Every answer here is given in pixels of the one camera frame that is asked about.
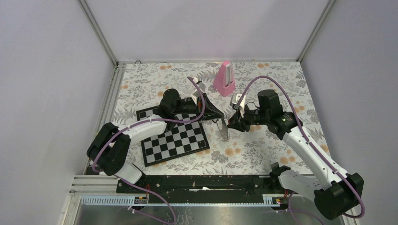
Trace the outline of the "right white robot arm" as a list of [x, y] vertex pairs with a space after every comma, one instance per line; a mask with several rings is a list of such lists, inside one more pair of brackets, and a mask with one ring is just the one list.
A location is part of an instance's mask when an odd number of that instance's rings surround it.
[[270, 172], [270, 189], [275, 193], [285, 189], [297, 192], [313, 201], [318, 211], [329, 220], [359, 205], [363, 178], [358, 173], [348, 173], [323, 152], [294, 113], [283, 109], [274, 90], [260, 91], [258, 101], [259, 106], [251, 109], [245, 104], [245, 96], [233, 94], [230, 105], [236, 112], [229, 119], [228, 128], [248, 132], [254, 125], [267, 126], [299, 155], [315, 176], [311, 179], [287, 166], [280, 166]]

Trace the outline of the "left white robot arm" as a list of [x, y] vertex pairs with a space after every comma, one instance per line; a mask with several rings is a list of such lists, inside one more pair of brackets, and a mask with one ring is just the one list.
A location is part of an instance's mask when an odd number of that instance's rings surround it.
[[145, 188], [144, 173], [135, 165], [126, 162], [131, 142], [142, 141], [170, 131], [177, 123], [192, 124], [201, 120], [223, 119], [224, 114], [217, 109], [201, 89], [198, 96], [182, 99], [175, 89], [167, 90], [155, 114], [139, 120], [123, 129], [111, 122], [103, 125], [91, 143], [87, 156], [93, 161], [95, 172], [104, 172], [125, 180], [135, 193]]

